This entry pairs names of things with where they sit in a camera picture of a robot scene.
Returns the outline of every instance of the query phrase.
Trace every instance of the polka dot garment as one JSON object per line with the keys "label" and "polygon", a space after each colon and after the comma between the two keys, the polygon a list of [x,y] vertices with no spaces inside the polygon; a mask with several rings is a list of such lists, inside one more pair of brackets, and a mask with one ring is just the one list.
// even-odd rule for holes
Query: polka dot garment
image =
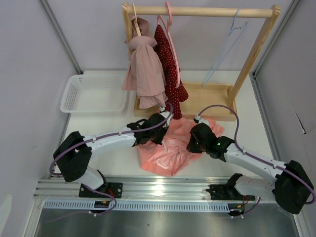
{"label": "polka dot garment", "polygon": [[157,53],[161,61],[164,77],[166,80],[166,86],[164,87],[164,89],[165,94],[168,97],[167,102],[170,102],[172,104],[174,113],[173,119],[180,119],[182,118],[180,102],[187,100],[189,95],[181,81],[179,87],[176,88],[176,64],[173,60],[169,41],[166,35],[164,34],[163,28],[160,25],[157,25],[155,32],[155,40],[158,43],[155,47],[155,52]]}

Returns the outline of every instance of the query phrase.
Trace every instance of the white wall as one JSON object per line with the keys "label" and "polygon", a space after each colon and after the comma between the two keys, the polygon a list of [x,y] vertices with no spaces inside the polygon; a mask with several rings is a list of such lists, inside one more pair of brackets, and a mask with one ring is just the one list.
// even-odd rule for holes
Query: white wall
{"label": "white wall", "polygon": [[[128,66],[123,0],[48,0],[73,52],[84,70],[126,69]],[[282,7],[279,24],[292,0],[170,0],[171,6]],[[164,0],[137,0],[136,5],[164,6]],[[155,31],[155,16],[143,16]],[[248,26],[219,69],[240,70],[260,31],[264,19],[238,18],[236,26]],[[171,35],[182,70],[209,70],[230,30],[232,18],[176,16]]]}
{"label": "white wall", "polygon": [[[303,0],[258,75],[284,161],[299,161],[316,185],[316,2]],[[306,131],[303,134],[296,114]],[[316,204],[304,207],[316,236]]]}
{"label": "white wall", "polygon": [[0,201],[13,195],[3,237],[18,237],[39,178],[47,177],[75,71],[37,0],[0,4]]}

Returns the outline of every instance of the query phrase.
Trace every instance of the gray floor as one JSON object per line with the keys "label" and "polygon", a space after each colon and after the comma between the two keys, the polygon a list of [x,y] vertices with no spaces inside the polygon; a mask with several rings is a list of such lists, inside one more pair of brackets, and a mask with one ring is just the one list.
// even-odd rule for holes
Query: gray floor
{"label": "gray floor", "polygon": [[298,237],[293,216],[275,204],[261,204],[244,219],[226,213],[113,211],[93,217],[45,209],[36,237]]}

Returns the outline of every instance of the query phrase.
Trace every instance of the robotic arm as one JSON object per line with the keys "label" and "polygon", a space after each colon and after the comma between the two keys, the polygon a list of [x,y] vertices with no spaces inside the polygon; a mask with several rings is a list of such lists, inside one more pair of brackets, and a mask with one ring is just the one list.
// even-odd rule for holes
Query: robotic arm
{"label": "robotic arm", "polygon": [[[110,150],[134,147],[148,141],[161,145],[172,118],[172,113],[161,110],[148,120],[129,123],[119,131],[93,136],[82,136],[78,131],[71,133],[54,153],[55,162],[65,181],[80,182],[96,190],[106,183],[106,179],[100,171],[88,166],[91,158]],[[256,154],[245,147],[240,148],[233,139],[225,136],[217,138],[207,120],[197,116],[195,122],[197,125],[191,130],[187,146],[189,152],[206,152],[212,158],[239,165],[262,177],[250,178],[234,174],[222,189],[222,196],[227,198],[225,200],[238,200],[238,196],[254,195],[275,199],[290,213],[298,214],[301,211],[314,187],[299,163],[292,160],[287,164]],[[294,173],[310,189],[289,173]]]}

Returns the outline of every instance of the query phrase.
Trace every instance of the wooden base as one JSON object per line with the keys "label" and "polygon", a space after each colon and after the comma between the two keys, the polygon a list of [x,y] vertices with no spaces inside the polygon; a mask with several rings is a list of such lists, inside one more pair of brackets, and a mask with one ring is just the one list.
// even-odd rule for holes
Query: wooden base
{"label": "wooden base", "polygon": [[[233,89],[232,84],[209,83],[205,87],[201,87],[201,82],[182,82],[186,88],[189,98],[180,103],[182,116],[187,119],[193,119],[195,115],[209,105],[227,105],[228,95]],[[148,118],[150,115],[158,111],[158,106],[149,109],[139,108],[139,98],[136,96],[134,106],[134,116]],[[232,108],[236,113],[236,104],[233,102]],[[235,121],[236,117],[225,108],[215,107],[206,110],[202,117],[205,119],[214,119],[217,121]]]}

